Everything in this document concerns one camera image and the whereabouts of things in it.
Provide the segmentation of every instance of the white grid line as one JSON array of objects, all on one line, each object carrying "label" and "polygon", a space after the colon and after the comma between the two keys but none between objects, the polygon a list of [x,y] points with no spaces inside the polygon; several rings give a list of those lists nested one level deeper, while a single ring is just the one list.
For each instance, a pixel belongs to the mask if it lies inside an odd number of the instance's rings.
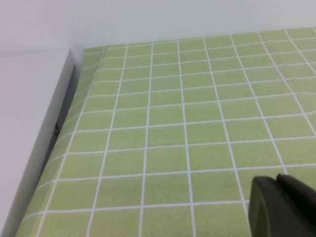
[{"label": "white grid line", "polygon": [[185,140],[185,149],[186,149],[186,161],[187,161],[187,176],[188,176],[188,185],[189,185],[189,198],[190,198],[190,210],[191,210],[191,222],[192,222],[192,234],[193,237],[197,236],[196,231],[196,219],[194,214],[194,206],[193,206],[193,191],[192,191],[192,181],[191,181],[191,168],[190,168],[190,156],[189,156],[189,147],[188,147],[188,134],[187,134],[187,120],[186,120],[186,112],[184,105],[184,91],[183,91],[183,82],[182,82],[182,69],[181,69],[181,58],[180,58],[180,46],[179,40],[177,40],[178,46],[178,63],[179,63],[179,74],[180,74],[180,87],[181,87],[181,102],[182,102],[182,117],[183,117],[183,129],[184,129],[184,140]]},{"label": "white grid line", "polygon": [[[203,38],[203,41],[204,41],[205,51],[206,51],[206,53],[207,53],[205,38]],[[227,141],[228,148],[229,148],[229,152],[230,152],[230,156],[231,156],[231,159],[232,159],[233,169],[234,169],[234,173],[235,173],[235,177],[236,177],[236,182],[237,182],[238,189],[239,189],[240,198],[241,198],[242,202],[244,202],[244,201],[245,201],[245,198],[244,198],[244,196],[243,196],[243,191],[242,191],[241,182],[240,182],[239,175],[238,175],[238,171],[237,171],[237,166],[236,166],[236,162],[235,162],[235,158],[234,158],[234,153],[233,153],[233,149],[232,149],[232,146],[231,146],[231,143],[230,143],[230,139],[229,139],[229,135],[228,135],[228,130],[227,130],[227,127],[226,127],[226,122],[225,122],[225,120],[224,120],[224,115],[223,115],[221,103],[220,103],[219,96],[218,96],[218,92],[217,92],[217,88],[216,88],[216,83],[215,83],[215,79],[214,79],[214,75],[213,75],[212,66],[211,66],[211,63],[210,63],[209,60],[208,60],[208,66],[209,66],[209,70],[210,70],[210,72],[211,72],[211,74],[212,74],[212,80],[213,80],[213,84],[214,84],[216,99],[217,99],[219,111],[220,111],[220,114],[221,114],[221,120],[222,120],[223,127],[224,127],[224,132],[225,132],[226,141]],[[245,215],[246,215],[246,221],[247,221],[248,231],[249,231],[249,234],[251,235],[250,225],[249,225],[249,221],[248,221],[247,206],[246,206],[244,203],[243,203],[242,206],[243,206],[243,209],[244,209],[244,212],[245,212]]]},{"label": "white grid line", "polygon": [[[204,88],[212,88],[214,87],[213,85],[210,85],[210,86],[206,86]],[[156,92],[168,92],[168,91],[181,91],[179,89],[172,89],[172,90],[160,90],[160,91],[152,91],[153,93],[156,93]],[[134,93],[129,93],[129,94],[120,94],[119,96],[125,96],[125,95],[131,95],[131,94],[147,94],[148,92],[134,92]],[[283,93],[283,94],[273,94],[273,95],[259,95],[259,96],[256,96],[257,98],[268,98],[268,97],[276,97],[276,96],[284,96],[284,95],[293,95],[293,94],[316,94],[316,92],[306,92],[306,91],[299,91],[299,92],[290,92],[290,93]],[[87,96],[87,98],[92,98],[92,97],[114,97],[115,95],[92,95],[92,96]],[[252,99],[253,97],[249,96],[249,97],[241,97],[241,98],[234,98],[234,99],[222,99],[220,100],[220,102],[223,102],[223,101],[236,101],[236,100],[244,100],[244,99]],[[84,101],[84,99],[78,101],[75,105],[73,105],[69,111],[71,111],[72,109],[74,109],[75,106],[79,105],[80,103],[82,103],[82,101]],[[186,105],[188,104],[198,104],[198,103],[213,103],[213,102],[216,102],[215,100],[210,100],[210,101],[198,101],[198,102],[187,102],[185,103]],[[168,104],[168,105],[150,105],[151,108],[153,107],[168,107],[168,106],[174,106],[174,105],[180,105],[180,104]],[[121,108],[121,109],[118,109],[118,110],[134,110],[134,109],[141,109],[141,108],[146,108],[146,107],[132,107],[132,108]],[[112,111],[113,109],[109,109],[109,110],[98,110],[98,111],[87,111],[87,112],[83,112],[84,114],[85,113],[97,113],[97,112],[105,112],[105,111]]]},{"label": "white grid line", "polygon": [[[304,163],[304,164],[286,164],[285,167],[307,167],[307,166],[316,166],[316,163]],[[246,166],[246,167],[237,167],[236,170],[254,170],[254,169],[276,169],[283,168],[282,165],[269,165],[269,166]],[[157,176],[157,175],[172,175],[172,174],[195,174],[195,173],[209,173],[209,172],[223,172],[223,171],[234,171],[234,168],[220,168],[220,169],[199,169],[199,170],[191,170],[188,172],[185,171],[172,171],[172,172],[160,172],[160,173],[146,173],[145,176]],[[143,177],[143,174],[124,174],[124,175],[110,175],[110,176],[102,176],[101,179],[117,179],[117,178],[134,178],[134,177]],[[58,182],[78,182],[85,180],[96,180],[99,179],[99,176],[92,176],[86,178],[63,178],[58,179]],[[56,182],[55,179],[47,181],[41,185],[39,185],[36,190],[46,186],[47,184]]]},{"label": "white grid line", "polygon": [[[307,40],[307,39],[315,39],[316,37],[304,37],[304,38],[297,38],[295,40]],[[200,38],[191,38],[191,39],[179,39],[179,41],[187,41],[187,40],[196,40],[196,39],[202,39],[202,37]],[[154,44],[168,44],[168,43],[171,43],[171,42],[176,42],[177,40],[168,40],[168,41],[165,41],[165,42],[154,42]],[[282,40],[267,40],[267,41],[264,41],[264,43],[269,43],[269,42],[285,42],[285,41],[289,41],[289,39],[282,39]],[[237,46],[244,46],[244,45],[251,45],[251,44],[259,44],[260,42],[255,42],[255,43],[242,43],[242,44],[237,44]],[[130,47],[142,47],[142,46],[148,46],[150,45],[150,43],[144,43],[144,44],[140,44],[140,45],[133,45],[133,46],[130,46]],[[111,49],[118,49],[118,48],[125,48],[126,46],[120,46],[120,47],[110,47],[110,48],[107,48],[107,50],[111,50]],[[229,45],[229,46],[222,46],[222,47],[213,47],[213,48],[227,48],[227,47],[232,47],[232,45]],[[92,53],[84,53],[83,55],[89,55],[89,54],[99,54],[99,53],[102,53],[102,52],[92,52]]]},{"label": "white grid line", "polygon": [[[231,200],[231,201],[204,201],[204,202],[194,202],[194,206],[198,205],[223,205],[223,204],[239,204],[239,203],[249,203],[249,200],[244,202],[241,200]],[[172,203],[172,204],[151,204],[144,205],[144,208],[157,208],[157,207],[176,207],[176,206],[190,206],[191,203]],[[108,211],[108,210],[127,210],[127,209],[138,209],[141,206],[118,206],[118,207],[101,207],[96,208],[95,211]],[[69,209],[69,210],[48,210],[47,213],[79,213],[79,212],[89,212],[91,209]],[[26,219],[43,214],[43,211],[32,213],[25,217],[22,221]]]},{"label": "white grid line", "polygon": [[128,45],[126,46],[125,59],[124,59],[124,63],[123,63],[123,70],[122,70],[122,73],[121,73],[121,76],[120,76],[119,85],[118,85],[118,93],[117,93],[117,97],[116,97],[116,100],[115,100],[115,105],[114,105],[114,109],[113,109],[111,125],[110,125],[110,129],[109,129],[109,133],[108,133],[108,137],[107,137],[107,142],[106,142],[106,146],[105,146],[105,151],[104,151],[104,155],[103,155],[103,160],[102,160],[101,170],[100,170],[100,174],[99,174],[99,180],[98,180],[96,193],[95,193],[95,196],[94,196],[92,211],[91,211],[90,219],[89,219],[89,222],[88,222],[86,237],[90,236],[90,229],[91,229],[91,225],[92,225],[92,220],[93,220],[94,211],[95,211],[95,208],[96,208],[97,199],[98,199],[99,190],[100,190],[100,185],[101,185],[101,180],[102,180],[101,177],[102,177],[104,166],[105,166],[105,161],[106,161],[106,157],[107,157],[107,151],[108,151],[109,143],[110,143],[109,141],[110,141],[111,131],[112,131],[113,124],[114,124],[115,110],[116,110],[116,107],[118,105],[119,91],[120,91],[120,87],[121,87],[121,84],[122,84],[122,79],[123,79],[123,74],[124,74],[124,66],[125,66],[125,63],[126,63],[127,51],[128,51]]},{"label": "white grid line", "polygon": [[[232,39],[232,42],[233,42],[233,45],[234,45],[235,52],[236,52],[236,54],[237,54],[237,56],[238,56],[238,52],[237,52],[237,50],[236,50],[233,37],[232,37],[232,35],[230,35],[230,36],[231,36],[231,39]],[[272,135],[272,133],[271,133],[271,131],[270,131],[269,125],[268,125],[268,123],[267,123],[267,120],[266,120],[266,118],[265,118],[265,116],[264,116],[264,114],[263,114],[263,112],[262,112],[261,107],[260,107],[258,98],[256,97],[256,94],[255,94],[255,92],[254,92],[254,90],[253,90],[253,88],[252,88],[252,86],[251,86],[251,83],[250,83],[250,80],[249,80],[249,78],[248,78],[248,75],[247,75],[247,73],[246,73],[246,71],[245,71],[245,69],[244,69],[244,67],[243,67],[242,61],[241,61],[240,58],[238,58],[238,60],[239,60],[239,63],[241,64],[241,67],[242,67],[243,73],[244,73],[244,75],[245,75],[245,77],[246,77],[246,79],[247,79],[247,82],[249,83],[249,88],[250,88],[251,93],[253,94],[253,96],[254,96],[254,98],[255,98],[255,102],[256,102],[257,108],[258,108],[259,113],[260,113],[260,115],[261,115],[261,118],[262,118],[262,120],[263,120],[263,122],[264,122],[264,124],[265,124],[266,130],[267,130],[268,135],[269,135],[269,137],[270,137],[270,139],[271,139],[271,141],[272,141],[273,147],[274,147],[274,149],[275,149],[275,151],[276,151],[277,157],[278,157],[278,159],[279,159],[279,161],[280,161],[280,164],[281,164],[281,166],[282,166],[282,168],[283,168],[283,171],[284,171],[285,174],[288,174],[288,173],[287,173],[287,170],[286,170],[286,168],[285,168],[285,166],[284,166],[284,162],[283,162],[283,159],[282,159],[282,157],[281,157],[280,151],[278,150],[277,144],[276,144],[276,142],[275,142],[275,140],[274,140],[274,138],[273,138],[273,135]]]},{"label": "white grid line", "polygon": [[[316,113],[316,111],[311,111],[307,113],[299,113],[299,114],[288,114],[288,115],[272,115],[272,116],[263,116],[263,117],[250,117],[250,118],[227,118],[224,121],[240,121],[240,120],[253,120],[253,119],[273,119],[273,118],[288,118],[288,117],[296,117],[296,116],[307,116]],[[203,123],[212,123],[212,122],[221,122],[222,120],[215,119],[215,120],[206,120],[206,121],[197,121],[197,122],[187,122],[186,124],[203,124]],[[184,125],[183,123],[166,123],[166,124],[156,124],[156,125],[149,125],[149,127],[165,127],[165,126],[177,126],[177,125]],[[146,126],[130,126],[130,127],[116,127],[112,128],[112,130],[127,130],[127,129],[139,129],[139,128],[146,128]],[[73,132],[66,133],[62,137],[59,137],[56,144],[59,143],[60,140],[67,137],[73,133],[82,133],[82,132],[102,132],[102,131],[109,131],[108,128],[104,129],[90,129],[90,130],[77,130]]]},{"label": "white grid line", "polygon": [[[186,64],[186,63],[195,63],[195,62],[208,62],[208,61],[221,61],[221,60],[226,60],[227,58],[218,58],[218,59],[208,59],[208,60],[194,60],[194,61],[187,61],[187,62],[180,62],[180,64]],[[179,64],[179,62],[176,63],[163,63],[163,64],[157,64],[154,65],[155,66],[166,66],[166,65],[177,65]],[[282,63],[282,64],[278,64],[278,67],[281,66],[286,66],[286,65],[303,65],[306,63]],[[146,66],[135,66],[135,67],[129,67],[129,68],[125,68],[125,69],[133,69],[133,68],[149,68],[150,65],[146,65]],[[270,68],[273,67],[271,65],[269,66],[258,66],[258,67],[248,67],[247,69],[258,69],[258,68]],[[99,69],[99,71],[106,71],[106,70],[122,70],[122,68],[101,68]],[[237,69],[231,69],[231,70],[216,70],[215,72],[226,72],[226,71],[235,71]]]},{"label": "white grid line", "polygon": [[[252,44],[262,44],[260,42],[258,43],[249,43],[249,44],[243,44],[243,45],[252,45]],[[227,47],[233,47],[233,46],[225,46],[225,47],[218,47],[218,48],[227,48]],[[306,51],[315,51],[316,49],[304,49],[302,50],[303,52],[306,52]],[[204,49],[195,49],[195,50],[186,50],[186,51],[181,51],[180,53],[185,53],[185,52],[196,52],[196,51],[204,51]],[[295,53],[297,51],[286,51],[286,52],[270,52],[270,54],[287,54],[287,53]],[[163,54],[176,54],[177,52],[167,52],[167,53],[154,53],[154,55],[163,55]],[[240,57],[253,57],[253,56],[260,56],[260,55],[267,55],[265,53],[263,54],[251,54],[251,55],[243,55],[243,56],[240,56]],[[137,55],[137,56],[127,56],[127,58],[137,58],[137,57],[146,57],[146,56],[150,56],[150,54],[144,54],[144,55]],[[106,60],[106,59],[114,59],[114,58],[121,58],[123,59],[124,57],[107,57],[107,58],[104,58],[103,60]],[[229,58],[236,58],[236,56],[233,56],[233,57],[224,57],[224,58],[212,58],[212,59],[209,59],[209,60],[220,60],[220,59],[229,59]],[[94,66],[96,66],[97,64],[92,64],[90,66],[86,66],[86,67],[83,67],[83,69],[89,69],[89,68],[92,68]]]},{"label": "white grid line", "polygon": [[[306,60],[306,58],[304,57],[304,55],[303,55],[303,54],[300,52],[300,50],[296,47],[295,43],[293,42],[293,40],[291,39],[291,37],[288,35],[287,31],[285,31],[285,32],[286,32],[287,36],[290,38],[292,44],[295,46],[295,48],[297,49],[297,51],[300,53],[300,55],[303,57],[303,59],[306,61],[306,63],[310,66],[310,68],[313,70],[313,72],[314,72],[314,74],[315,74],[315,76],[316,76],[316,72],[315,72],[315,70],[313,69],[313,67],[309,64],[309,62]],[[269,55],[269,52],[268,52],[268,50],[267,50],[267,48],[266,48],[265,45],[264,45],[264,48],[265,48],[266,52],[267,52],[268,55]],[[287,81],[284,79],[284,76],[282,75],[282,73],[281,73],[281,71],[279,70],[279,68],[276,66],[276,63],[274,62],[274,60],[273,60],[273,58],[271,57],[271,55],[269,55],[269,57],[270,57],[270,59],[272,60],[272,62],[273,62],[273,64],[274,64],[274,66],[275,66],[277,72],[280,74],[281,78],[283,79],[284,83],[286,84],[287,88],[291,91],[291,93],[292,93],[292,95],[293,95],[293,97],[294,97],[294,99],[295,99],[297,105],[299,106],[301,112],[304,114],[304,118],[305,118],[306,122],[308,123],[309,127],[311,128],[311,130],[312,130],[314,136],[316,136],[316,131],[315,131],[313,125],[311,124],[310,120],[308,119],[308,117],[307,117],[307,115],[306,115],[306,113],[305,113],[305,111],[304,111],[304,109],[303,109],[303,107],[302,107],[300,101],[298,100],[298,98],[297,98],[297,96],[296,96],[296,93],[292,90],[292,88],[290,87],[290,85],[289,85],[289,84],[287,83]]]},{"label": "white grid line", "polygon": [[[275,141],[287,141],[287,140],[300,140],[300,139],[313,139],[316,136],[305,136],[305,137],[287,137],[287,138],[275,138]],[[251,142],[270,142],[270,139],[260,139],[260,140],[242,140],[242,141],[231,141],[231,144],[238,144],[238,143],[251,143]],[[188,144],[188,146],[208,146],[208,145],[220,145],[220,144],[227,144],[227,142],[208,142],[208,143],[195,143],[195,144]],[[171,147],[184,147],[185,145],[166,145],[166,146],[158,146],[158,147],[147,147],[147,149],[159,149],[159,148],[171,148]],[[129,148],[129,149],[122,149],[122,150],[109,150],[109,152],[127,152],[127,151],[138,151],[143,150],[144,148]],[[87,154],[103,154],[104,151],[94,151],[94,152],[70,152],[69,155],[87,155]],[[50,159],[46,165],[51,163],[52,161],[62,157],[64,154],[56,156]]]},{"label": "white grid line", "polygon": [[[103,58],[104,52],[105,52],[105,48],[103,48],[103,54],[102,54],[101,59]],[[87,102],[87,99],[85,100],[85,102],[84,102],[84,104],[83,104],[83,107],[82,107],[82,109],[81,109],[81,113],[80,113],[80,115],[79,115],[79,119],[77,120],[77,123],[76,123],[75,128],[74,128],[74,131],[76,131],[76,129],[77,129],[77,127],[78,127],[79,120],[80,120],[80,117],[81,117],[81,115],[82,115],[82,112],[83,112],[83,109],[84,109],[84,106],[85,106],[86,102]],[[42,215],[42,217],[41,217],[41,219],[40,219],[39,227],[38,227],[38,230],[37,230],[37,232],[36,232],[36,237],[39,237],[39,235],[40,235],[40,230],[41,230],[41,228],[42,228],[42,226],[43,226],[44,219],[45,219],[46,213],[47,213],[47,211],[48,211],[48,207],[49,207],[50,202],[51,202],[51,200],[52,200],[54,191],[55,191],[55,189],[56,189],[56,186],[57,186],[57,183],[58,183],[58,179],[59,179],[59,177],[60,177],[60,174],[61,174],[61,171],[62,171],[62,169],[63,169],[64,163],[65,163],[65,161],[66,161],[66,157],[67,157],[67,154],[68,154],[68,152],[69,152],[69,149],[70,149],[72,140],[73,140],[73,138],[74,138],[74,135],[75,135],[75,134],[72,134],[72,135],[71,135],[71,138],[70,138],[70,141],[69,141],[69,144],[68,144],[66,153],[65,153],[65,155],[64,155],[64,157],[63,157],[62,163],[61,163],[61,165],[60,165],[60,168],[59,168],[59,171],[58,171],[58,174],[57,174],[57,177],[56,177],[56,181],[55,181],[54,186],[53,186],[53,188],[52,188],[52,190],[51,190],[51,193],[50,193],[50,195],[49,195],[47,204],[46,204],[46,206],[45,206],[44,213],[43,213],[43,215]]]},{"label": "white grid line", "polygon": [[152,88],[152,71],[153,71],[153,51],[154,51],[154,42],[152,42],[152,53],[151,53],[151,61],[150,61],[150,77],[149,77],[149,89],[148,89],[149,91],[148,91],[147,116],[146,116],[146,133],[145,133],[145,148],[144,148],[143,175],[142,175],[142,193],[141,193],[141,204],[140,204],[140,214],[139,214],[138,237],[142,237],[142,231],[143,231],[147,146],[148,146],[148,130],[149,130],[149,114],[150,114],[150,94],[151,94],[151,88]]}]

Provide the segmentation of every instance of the green square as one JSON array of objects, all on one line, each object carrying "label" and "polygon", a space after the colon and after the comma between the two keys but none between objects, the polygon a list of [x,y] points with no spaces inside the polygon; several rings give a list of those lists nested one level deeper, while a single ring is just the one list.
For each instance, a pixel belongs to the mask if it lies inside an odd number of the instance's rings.
[{"label": "green square", "polygon": [[99,69],[123,68],[124,58],[105,58],[101,61]]},{"label": "green square", "polygon": [[150,108],[149,125],[183,123],[182,106]]},{"label": "green square", "polygon": [[85,48],[83,50],[83,53],[97,53],[97,52],[102,52],[103,51],[103,46],[100,47],[93,47],[93,48]]},{"label": "green square", "polygon": [[112,112],[82,114],[77,130],[94,130],[110,128]]},{"label": "green square", "polygon": [[126,54],[126,47],[122,48],[106,48],[104,57],[124,57]]},{"label": "green square", "polygon": [[190,202],[187,174],[147,176],[145,205]]},{"label": "green square", "polygon": [[68,119],[66,122],[64,122],[62,129],[61,129],[59,136],[58,136],[59,139],[64,137],[66,134],[74,131],[75,126],[76,126],[77,121],[78,121],[78,118],[79,118],[79,115],[74,116],[74,117]]},{"label": "green square", "polygon": [[35,189],[24,216],[45,210],[53,185],[54,183],[49,183]]},{"label": "green square", "polygon": [[234,70],[230,72],[218,72],[213,74],[216,85],[236,84],[247,82],[243,70]]},{"label": "green square", "polygon": [[302,93],[297,94],[296,97],[302,105],[304,112],[308,113],[316,110],[316,94]]},{"label": "green square", "polygon": [[88,97],[84,109],[84,112],[112,110],[115,105],[116,96],[97,96]]},{"label": "green square", "polygon": [[73,116],[78,116],[81,113],[83,105],[84,105],[84,101],[81,101],[74,106],[71,105],[70,109],[68,110],[67,117],[72,118]]},{"label": "green square", "polygon": [[186,122],[221,120],[218,103],[185,105]]},{"label": "green square", "polygon": [[212,76],[210,73],[183,75],[183,88],[202,87],[213,85]]},{"label": "green square", "polygon": [[278,67],[284,78],[314,77],[315,73],[307,64],[283,65]]},{"label": "green square", "polygon": [[49,210],[92,208],[98,180],[59,181]]},{"label": "green square", "polygon": [[147,46],[151,45],[151,42],[140,42],[140,43],[130,43],[128,46],[133,47],[133,46]]},{"label": "green square", "polygon": [[[292,78],[289,80],[286,80],[286,82],[289,84],[289,86],[291,87],[291,89],[294,92],[316,92],[316,80],[315,78]],[[308,94],[297,94],[296,96],[306,96]]]},{"label": "green square", "polygon": [[70,139],[71,139],[71,134],[64,136],[63,137],[63,141],[59,142],[59,140],[57,140],[54,149],[52,150],[49,159],[55,158],[57,156],[63,155],[64,153],[66,153]]},{"label": "green square", "polygon": [[180,53],[181,62],[197,61],[197,60],[207,60],[205,50],[181,52]]},{"label": "green square", "polygon": [[289,40],[281,42],[266,42],[265,45],[269,53],[296,51],[294,44],[292,44]]},{"label": "green square", "polygon": [[178,63],[178,53],[167,53],[167,54],[155,54],[153,55],[153,65],[155,64],[167,64],[167,63]]},{"label": "green square", "polygon": [[188,206],[145,208],[142,237],[175,237],[192,234]]},{"label": "green square", "polygon": [[197,236],[249,236],[242,204],[198,205],[194,213]]},{"label": "green square", "polygon": [[303,56],[306,58],[306,60],[310,63],[316,62],[316,50],[313,51],[304,51],[302,52]]},{"label": "green square", "polygon": [[225,119],[241,119],[260,117],[260,112],[254,99],[221,102]]},{"label": "green square", "polygon": [[177,41],[166,43],[154,43],[154,53],[171,53],[178,52]]},{"label": "green square", "polygon": [[307,118],[311,122],[314,129],[316,128],[316,114],[307,115]]},{"label": "green square", "polygon": [[152,77],[174,76],[179,74],[179,64],[153,66]]},{"label": "green square", "polygon": [[295,64],[295,63],[305,63],[304,58],[299,52],[294,53],[274,53],[271,55],[273,61],[277,64]]},{"label": "green square", "polygon": [[190,169],[232,168],[232,159],[227,144],[189,146]]},{"label": "green square", "polygon": [[188,143],[226,142],[226,136],[222,122],[188,124]]},{"label": "green square", "polygon": [[257,33],[243,33],[232,35],[235,44],[257,43],[260,38]]},{"label": "green square", "polygon": [[259,33],[263,41],[288,40],[288,36],[284,30],[263,31]]},{"label": "green square", "polygon": [[275,67],[247,69],[246,73],[249,81],[282,79]]},{"label": "green square", "polygon": [[276,141],[284,164],[306,164],[315,162],[316,139]]},{"label": "green square", "polygon": [[61,179],[87,178],[100,175],[103,154],[67,155]]},{"label": "green square", "polygon": [[140,66],[150,66],[152,57],[148,56],[138,56],[138,57],[128,57],[126,58],[125,67],[140,67]]},{"label": "green square", "polygon": [[102,179],[96,208],[140,205],[142,177]]},{"label": "green square", "polygon": [[253,97],[247,84],[221,86],[217,93],[220,100]]},{"label": "green square", "polygon": [[95,74],[97,68],[98,68],[98,65],[88,67],[88,68],[82,68],[81,73],[80,73],[80,77],[79,77],[79,81],[88,79],[89,77],[92,77]]},{"label": "green square", "polygon": [[152,53],[152,45],[131,46],[127,50],[127,56],[138,56]]},{"label": "green square", "polygon": [[193,201],[240,200],[240,193],[233,171],[191,174]]},{"label": "green square", "polygon": [[43,173],[40,175],[38,186],[56,179],[63,158],[64,157],[56,158],[45,165],[45,169],[43,170]]},{"label": "green square", "polygon": [[135,237],[138,235],[138,223],[139,209],[95,211],[90,236]]},{"label": "green square", "polygon": [[237,46],[239,56],[266,54],[266,50],[261,43]]},{"label": "green square", "polygon": [[180,51],[205,49],[203,38],[179,40]]},{"label": "green square", "polygon": [[98,70],[94,82],[107,80],[120,80],[122,69],[103,69]]},{"label": "green square", "polygon": [[183,91],[184,103],[214,101],[216,94],[213,87],[190,88]]},{"label": "green square", "polygon": [[125,93],[137,93],[148,91],[149,89],[149,79],[141,80],[126,80],[122,81],[120,86],[120,94]]},{"label": "green square", "polygon": [[316,166],[299,166],[287,168],[288,174],[302,181],[312,189],[316,189]]},{"label": "green square", "polygon": [[213,71],[225,71],[241,68],[237,58],[212,60],[211,66]]},{"label": "green square", "polygon": [[273,66],[273,62],[268,55],[258,55],[241,58],[241,63],[245,68]]},{"label": "green square", "polygon": [[148,105],[148,93],[120,95],[118,97],[117,109],[147,107],[147,105]]},{"label": "green square", "polygon": [[116,95],[119,89],[119,82],[94,83],[89,95]]},{"label": "green square", "polygon": [[168,146],[185,144],[183,126],[150,127],[148,146]]},{"label": "green square", "polygon": [[312,27],[288,29],[286,31],[292,39],[316,37],[316,33]]},{"label": "green square", "polygon": [[258,101],[264,116],[291,115],[301,112],[292,95],[259,98]]},{"label": "green square", "polygon": [[151,91],[180,89],[180,77],[153,78]]},{"label": "green square", "polygon": [[291,93],[283,81],[269,81],[251,85],[256,96]]},{"label": "green square", "polygon": [[99,63],[102,59],[102,54],[103,53],[84,54],[82,57],[82,66],[89,67]]},{"label": "green square", "polygon": [[85,237],[89,218],[89,212],[47,213],[39,236]]},{"label": "green square", "polygon": [[74,135],[69,152],[104,151],[108,132],[80,132]]},{"label": "green square", "polygon": [[231,141],[269,139],[262,119],[228,121],[226,127]]},{"label": "green square", "polygon": [[78,82],[75,95],[82,93],[87,88],[89,88],[92,84],[92,81],[93,81],[93,77],[90,77],[87,80],[82,80],[82,81]]},{"label": "green square", "polygon": [[16,237],[36,236],[41,219],[42,214],[30,216],[27,219],[24,219],[19,226]]},{"label": "green square", "polygon": [[128,175],[143,173],[144,151],[108,152],[103,175]]},{"label": "green square", "polygon": [[304,116],[268,118],[267,123],[274,138],[313,136]]},{"label": "green square", "polygon": [[209,64],[207,61],[181,63],[182,74],[206,73],[209,72]]},{"label": "green square", "polygon": [[185,170],[187,170],[187,156],[185,147],[148,149],[146,173]]},{"label": "green square", "polygon": [[316,39],[297,39],[294,43],[299,50],[316,49]]},{"label": "green square", "polygon": [[109,150],[141,148],[145,146],[145,129],[114,130],[111,132]]},{"label": "green square", "polygon": [[181,91],[164,91],[164,92],[152,92],[150,97],[150,105],[172,105],[181,104]]},{"label": "green square", "polygon": [[250,199],[251,183],[255,176],[269,176],[275,179],[280,173],[283,173],[282,168],[239,170],[239,180],[245,199]]},{"label": "green square", "polygon": [[149,77],[150,77],[150,67],[125,68],[123,72],[123,80],[149,78]]},{"label": "green square", "polygon": [[237,57],[234,47],[209,49],[208,56],[210,59]]},{"label": "green square", "polygon": [[232,144],[237,167],[281,165],[272,142]]},{"label": "green square", "polygon": [[214,36],[205,38],[207,48],[226,47],[233,45],[230,36]]},{"label": "green square", "polygon": [[147,109],[118,110],[115,112],[113,127],[146,126]]}]

